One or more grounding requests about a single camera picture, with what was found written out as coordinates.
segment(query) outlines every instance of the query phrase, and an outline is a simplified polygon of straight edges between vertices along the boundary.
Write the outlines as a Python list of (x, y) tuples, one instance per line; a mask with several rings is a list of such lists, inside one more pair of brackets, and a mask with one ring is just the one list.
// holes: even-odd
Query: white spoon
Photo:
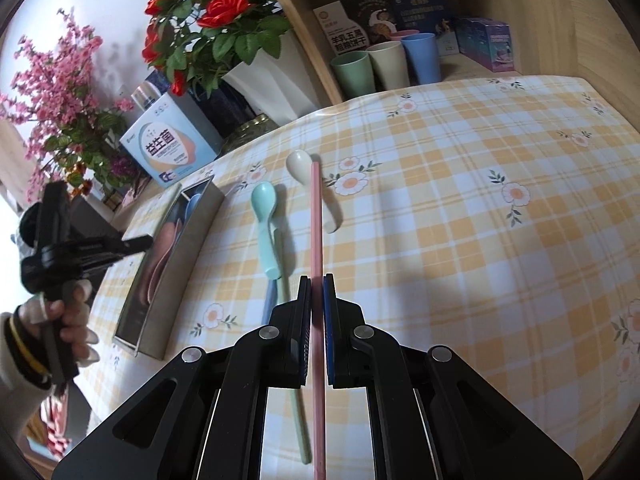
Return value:
[[(289, 174), (297, 183), (305, 188), (307, 194), (309, 194), (309, 187), (311, 185), (312, 162), (311, 156), (304, 150), (296, 150), (295, 152), (289, 153), (286, 161), (287, 171), (289, 171)], [(334, 215), (327, 207), (324, 198), (322, 199), (322, 227), (327, 233), (333, 233), (338, 228)]]

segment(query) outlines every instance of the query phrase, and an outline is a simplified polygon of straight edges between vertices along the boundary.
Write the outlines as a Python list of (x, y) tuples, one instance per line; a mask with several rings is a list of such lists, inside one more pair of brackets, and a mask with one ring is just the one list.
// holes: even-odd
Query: sleeve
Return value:
[[(0, 316), (0, 326), (6, 324), (10, 314)], [(11, 355), (4, 331), (0, 331), (0, 424), (17, 441), (22, 428), (40, 403), (49, 395), (25, 379)]]

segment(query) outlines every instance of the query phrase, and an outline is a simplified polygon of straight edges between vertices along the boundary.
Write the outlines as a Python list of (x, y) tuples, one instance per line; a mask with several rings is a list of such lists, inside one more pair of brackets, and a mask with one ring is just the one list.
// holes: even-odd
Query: green spoon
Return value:
[(277, 280), (282, 271), (278, 264), (269, 224), (276, 209), (276, 190), (271, 182), (261, 182), (251, 193), (251, 207), (258, 220), (258, 257), (264, 273), (270, 280)]

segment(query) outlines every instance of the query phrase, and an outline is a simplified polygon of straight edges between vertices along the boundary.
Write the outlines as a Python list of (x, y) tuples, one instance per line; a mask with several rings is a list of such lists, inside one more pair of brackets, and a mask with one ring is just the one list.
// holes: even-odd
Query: yellow stripe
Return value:
[(11, 327), (11, 332), (14, 335), (15, 343), (18, 345), (18, 350), (20, 350), (22, 357), (24, 357), (24, 360), (27, 361), (31, 369), (37, 374), (44, 376), (49, 375), (49, 371), (31, 354), (31, 352), (29, 352), (29, 349), (24, 345), (22, 339), (20, 339), (18, 331), (15, 329), (13, 316), (9, 318), (9, 326)]

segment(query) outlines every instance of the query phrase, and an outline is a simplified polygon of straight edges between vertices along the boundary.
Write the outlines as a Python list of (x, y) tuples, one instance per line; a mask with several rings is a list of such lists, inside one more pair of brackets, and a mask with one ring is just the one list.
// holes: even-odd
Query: plaid tablecloth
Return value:
[[(590, 475), (640, 402), (640, 136), (585, 81), (475, 79), (384, 92), (321, 110), (224, 156), (227, 193), (188, 285), (167, 358), (232, 345), (260, 325), (253, 186), (273, 182), (290, 289), (310, 271), (309, 208), (285, 169), (318, 154), (340, 228), (324, 238), (338, 296), (401, 344), (455, 349)], [(153, 217), (152, 206), (132, 230)], [(111, 344), (127, 262), (90, 325), (102, 361), (78, 380), (107, 417), (162, 367)], [(327, 390), (331, 479), (373, 478), (366, 396)], [(310, 388), (305, 389), (311, 418)], [(262, 477), (312, 478), (288, 396), (271, 391)]]

